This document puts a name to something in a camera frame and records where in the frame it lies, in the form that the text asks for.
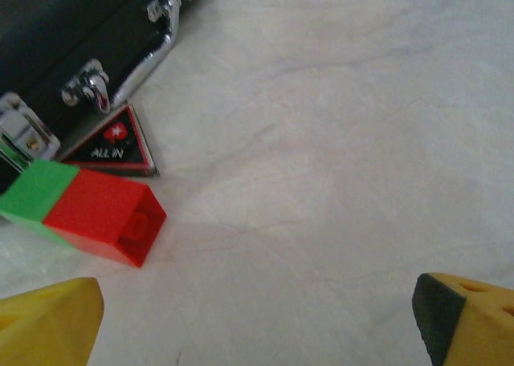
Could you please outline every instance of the toy block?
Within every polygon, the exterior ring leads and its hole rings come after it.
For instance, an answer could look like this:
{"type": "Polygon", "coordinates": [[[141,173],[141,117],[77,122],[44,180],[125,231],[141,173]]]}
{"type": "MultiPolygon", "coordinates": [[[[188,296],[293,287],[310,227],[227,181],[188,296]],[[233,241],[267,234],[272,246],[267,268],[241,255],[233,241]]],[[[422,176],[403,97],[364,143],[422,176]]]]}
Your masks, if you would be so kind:
{"type": "Polygon", "coordinates": [[[104,314],[94,278],[0,300],[2,366],[85,366],[104,314]]]}
{"type": "Polygon", "coordinates": [[[80,250],[139,267],[165,219],[147,185],[82,169],[43,224],[80,250]]]}
{"type": "Polygon", "coordinates": [[[0,214],[37,234],[62,241],[42,224],[79,169],[35,160],[0,197],[0,214]]]}
{"type": "Polygon", "coordinates": [[[512,364],[514,291],[450,274],[422,274],[413,309],[434,366],[512,364]]]}

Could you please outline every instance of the tiled floor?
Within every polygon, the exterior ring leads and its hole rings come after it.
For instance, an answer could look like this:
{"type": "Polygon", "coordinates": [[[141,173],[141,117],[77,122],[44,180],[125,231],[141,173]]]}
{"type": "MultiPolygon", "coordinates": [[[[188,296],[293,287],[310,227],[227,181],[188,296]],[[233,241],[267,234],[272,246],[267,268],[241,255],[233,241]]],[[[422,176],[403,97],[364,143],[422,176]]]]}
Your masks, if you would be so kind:
{"type": "Polygon", "coordinates": [[[135,270],[2,226],[0,296],[96,276],[90,365],[429,365],[410,297],[514,287],[513,0],[200,0],[136,104],[135,270]]]}

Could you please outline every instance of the metal handle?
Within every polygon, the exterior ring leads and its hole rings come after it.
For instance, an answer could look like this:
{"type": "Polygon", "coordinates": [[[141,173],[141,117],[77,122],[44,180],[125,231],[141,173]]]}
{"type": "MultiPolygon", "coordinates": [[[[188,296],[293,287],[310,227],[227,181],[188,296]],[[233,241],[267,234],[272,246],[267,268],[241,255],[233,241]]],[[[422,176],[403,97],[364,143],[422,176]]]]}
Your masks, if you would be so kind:
{"type": "Polygon", "coordinates": [[[111,98],[112,106],[121,105],[171,51],[177,39],[182,0],[153,0],[146,11],[150,22],[165,20],[162,44],[146,55],[111,98]]]}

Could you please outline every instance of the triangular sticker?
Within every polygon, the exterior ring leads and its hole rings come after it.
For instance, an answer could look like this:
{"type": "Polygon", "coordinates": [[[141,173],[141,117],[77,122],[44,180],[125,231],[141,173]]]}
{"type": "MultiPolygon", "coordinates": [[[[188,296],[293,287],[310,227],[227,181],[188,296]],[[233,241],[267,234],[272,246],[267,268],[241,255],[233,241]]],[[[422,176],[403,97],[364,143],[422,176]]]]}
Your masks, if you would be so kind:
{"type": "Polygon", "coordinates": [[[80,168],[122,176],[154,177],[159,174],[131,104],[97,125],[60,160],[80,168]]]}

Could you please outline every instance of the briefcase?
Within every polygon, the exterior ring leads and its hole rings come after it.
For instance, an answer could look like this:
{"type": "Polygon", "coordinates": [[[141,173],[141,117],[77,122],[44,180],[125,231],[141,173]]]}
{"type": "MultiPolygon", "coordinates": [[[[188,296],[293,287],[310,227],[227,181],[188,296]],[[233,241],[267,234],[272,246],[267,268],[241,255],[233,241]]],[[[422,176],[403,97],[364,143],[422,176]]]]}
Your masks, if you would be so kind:
{"type": "Polygon", "coordinates": [[[170,51],[193,0],[0,0],[0,190],[108,116],[170,51]]]}

